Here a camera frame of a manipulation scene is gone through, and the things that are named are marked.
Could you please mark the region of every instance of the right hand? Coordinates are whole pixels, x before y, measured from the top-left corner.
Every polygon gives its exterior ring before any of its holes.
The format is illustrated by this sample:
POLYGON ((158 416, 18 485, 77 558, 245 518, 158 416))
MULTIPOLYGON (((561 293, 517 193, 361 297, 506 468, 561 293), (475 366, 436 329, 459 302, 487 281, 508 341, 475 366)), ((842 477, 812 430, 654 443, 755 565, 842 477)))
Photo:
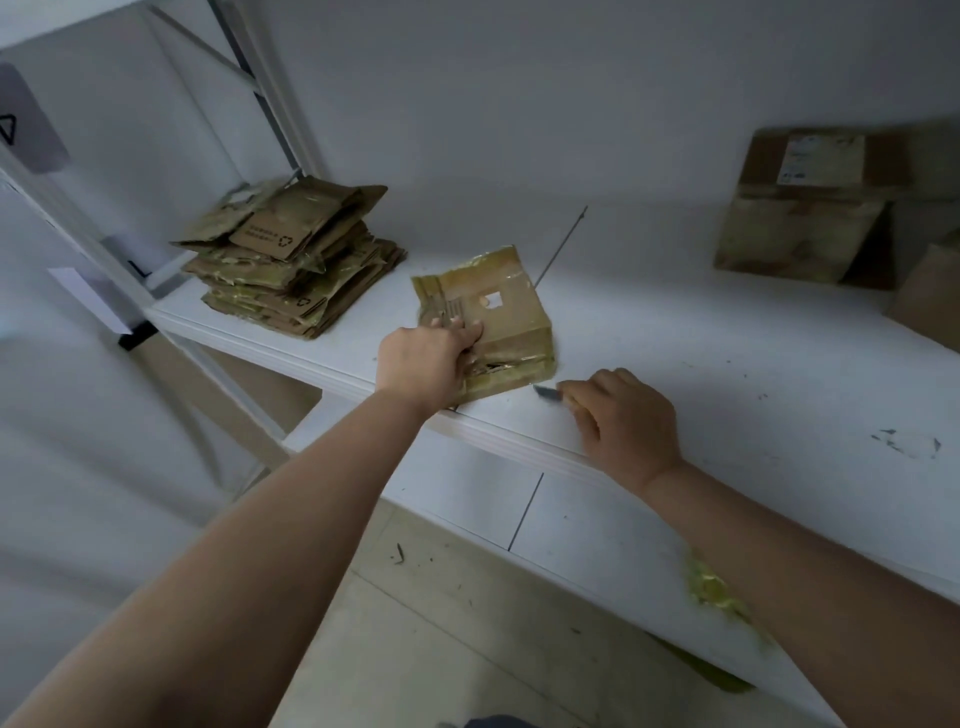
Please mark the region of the right hand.
POLYGON ((557 389, 587 455, 628 491, 644 497, 654 480, 684 463, 673 404, 633 373, 601 369, 587 381, 562 381, 557 389))
POLYGON ((458 316, 449 328, 434 319, 430 326, 398 328, 380 343, 376 391, 399 396, 426 422, 448 406, 464 380, 472 347, 483 324, 465 327, 458 316))

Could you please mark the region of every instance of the white wall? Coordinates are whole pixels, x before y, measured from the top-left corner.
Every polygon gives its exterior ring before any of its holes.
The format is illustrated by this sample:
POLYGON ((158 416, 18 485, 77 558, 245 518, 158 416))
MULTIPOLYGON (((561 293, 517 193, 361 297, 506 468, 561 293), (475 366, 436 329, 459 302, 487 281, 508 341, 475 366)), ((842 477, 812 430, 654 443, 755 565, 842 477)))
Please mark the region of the white wall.
POLYGON ((0 721, 254 466, 46 273, 75 255, 0 183, 0 721))
POLYGON ((271 0, 341 181, 725 204, 754 129, 960 110, 942 0, 271 0))

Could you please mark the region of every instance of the floor tile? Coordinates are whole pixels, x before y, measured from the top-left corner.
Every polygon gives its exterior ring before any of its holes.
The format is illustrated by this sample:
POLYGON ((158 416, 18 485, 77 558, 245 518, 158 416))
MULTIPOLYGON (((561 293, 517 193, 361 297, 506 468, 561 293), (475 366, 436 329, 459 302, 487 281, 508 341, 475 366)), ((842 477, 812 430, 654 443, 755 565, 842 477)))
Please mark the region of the floor tile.
POLYGON ((598 728, 664 725, 699 679, 636 627, 402 508, 354 568, 598 728))
POLYGON ((510 714, 543 728, 585 725, 443 630, 349 574, 274 728, 434 728, 510 714))

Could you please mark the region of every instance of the cardboard with packing tape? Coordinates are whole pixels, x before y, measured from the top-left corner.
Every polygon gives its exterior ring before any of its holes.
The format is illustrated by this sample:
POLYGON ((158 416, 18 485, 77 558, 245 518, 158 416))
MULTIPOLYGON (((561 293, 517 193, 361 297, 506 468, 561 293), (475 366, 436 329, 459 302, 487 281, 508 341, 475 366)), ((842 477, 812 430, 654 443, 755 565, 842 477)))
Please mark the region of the cardboard with packing tape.
POLYGON ((438 276, 411 278, 420 299, 419 321, 459 316, 482 321, 474 361, 454 404, 544 381, 557 371, 553 328, 516 248, 480 255, 438 276))

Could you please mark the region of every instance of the paper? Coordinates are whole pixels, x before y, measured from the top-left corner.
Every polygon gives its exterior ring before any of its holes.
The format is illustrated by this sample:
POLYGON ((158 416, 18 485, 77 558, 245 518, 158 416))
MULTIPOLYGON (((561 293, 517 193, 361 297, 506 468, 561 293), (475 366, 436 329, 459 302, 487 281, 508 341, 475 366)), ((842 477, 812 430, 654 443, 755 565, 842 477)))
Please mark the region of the paper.
POLYGON ((866 157, 863 134, 794 135, 786 145, 777 184, 806 187, 857 187, 866 157))

